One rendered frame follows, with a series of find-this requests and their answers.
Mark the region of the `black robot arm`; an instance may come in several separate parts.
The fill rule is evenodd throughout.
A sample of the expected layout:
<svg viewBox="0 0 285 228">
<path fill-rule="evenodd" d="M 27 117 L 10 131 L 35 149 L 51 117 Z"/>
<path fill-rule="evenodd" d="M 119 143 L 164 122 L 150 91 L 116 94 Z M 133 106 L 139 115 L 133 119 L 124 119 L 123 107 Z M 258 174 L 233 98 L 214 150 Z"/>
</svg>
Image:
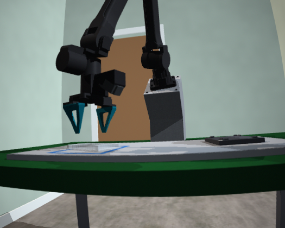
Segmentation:
<svg viewBox="0 0 285 228">
<path fill-rule="evenodd" d="M 101 59 L 108 56 L 114 40 L 116 24 L 128 0 L 105 0 L 99 13 L 80 40 L 80 47 L 66 45 L 56 57 L 56 69 L 82 75 L 82 93 L 120 96 L 126 86 L 125 73 L 110 70 L 101 73 Z M 158 0 L 143 0 L 146 42 L 142 47 L 141 63 L 152 69 L 150 90 L 176 87 L 175 76 L 170 76 L 168 46 L 163 45 L 160 33 Z M 153 51 L 153 49 L 160 49 Z M 95 74 L 95 75 L 94 75 Z"/>
</svg>

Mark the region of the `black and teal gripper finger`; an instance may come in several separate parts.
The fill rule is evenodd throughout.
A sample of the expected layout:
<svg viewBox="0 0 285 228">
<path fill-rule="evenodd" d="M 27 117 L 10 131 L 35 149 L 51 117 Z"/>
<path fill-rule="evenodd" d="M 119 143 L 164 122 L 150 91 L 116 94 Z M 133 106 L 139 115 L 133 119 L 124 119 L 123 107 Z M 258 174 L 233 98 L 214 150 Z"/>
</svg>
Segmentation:
<svg viewBox="0 0 285 228">
<path fill-rule="evenodd" d="M 85 103 L 74 103 L 74 104 L 67 104 L 63 105 L 63 109 L 69 118 L 72 127 L 74 129 L 74 132 L 76 134 L 80 133 L 81 129 L 81 124 L 82 124 L 82 119 L 83 119 L 83 114 L 84 114 L 84 108 L 85 108 Z M 77 112 L 77 124 L 75 123 L 74 116 L 72 111 L 76 110 Z"/>
<path fill-rule="evenodd" d="M 111 121 L 115 111 L 116 111 L 116 107 L 115 106 L 103 107 L 103 108 L 100 108 L 100 109 L 96 109 L 102 133 L 106 133 L 106 131 L 108 129 L 108 126 L 110 124 L 110 121 Z M 108 112 L 108 116 L 107 116 L 106 123 L 105 123 L 105 126 L 104 126 L 103 113 L 106 113 L 106 112 Z"/>
</svg>

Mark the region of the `white well plate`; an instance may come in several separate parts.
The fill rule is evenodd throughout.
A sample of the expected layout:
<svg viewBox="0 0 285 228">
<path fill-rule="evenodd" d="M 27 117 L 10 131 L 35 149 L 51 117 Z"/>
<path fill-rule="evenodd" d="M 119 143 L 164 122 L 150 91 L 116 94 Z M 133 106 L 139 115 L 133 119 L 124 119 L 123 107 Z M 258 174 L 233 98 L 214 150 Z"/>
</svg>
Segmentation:
<svg viewBox="0 0 285 228">
<path fill-rule="evenodd" d="M 85 144 L 85 145 L 84 145 Z M 104 144 L 104 143 L 81 143 L 81 144 L 68 144 L 66 150 L 77 150 L 77 151 L 107 151 L 120 149 L 120 143 L 115 144 Z"/>
</svg>

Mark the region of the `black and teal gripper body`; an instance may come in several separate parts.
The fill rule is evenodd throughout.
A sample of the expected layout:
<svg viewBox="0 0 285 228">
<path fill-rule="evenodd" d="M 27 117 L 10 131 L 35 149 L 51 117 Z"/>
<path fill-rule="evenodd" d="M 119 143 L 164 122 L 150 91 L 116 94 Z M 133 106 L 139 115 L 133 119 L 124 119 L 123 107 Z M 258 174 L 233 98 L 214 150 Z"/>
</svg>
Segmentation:
<svg viewBox="0 0 285 228">
<path fill-rule="evenodd" d="M 86 75 L 89 75 L 89 74 L 82 75 L 82 77 L 80 78 L 80 94 L 75 94 L 75 95 L 70 96 L 69 102 L 63 103 L 63 105 L 74 104 L 74 103 L 85 103 L 85 107 L 87 107 L 87 104 L 94 104 L 97 106 L 102 106 L 102 108 L 110 107 L 110 106 L 116 107 L 115 104 L 112 104 L 111 97 L 101 96 L 97 94 L 90 94 L 90 93 L 82 93 L 82 79 L 83 79 L 83 76 L 86 76 Z"/>
</svg>

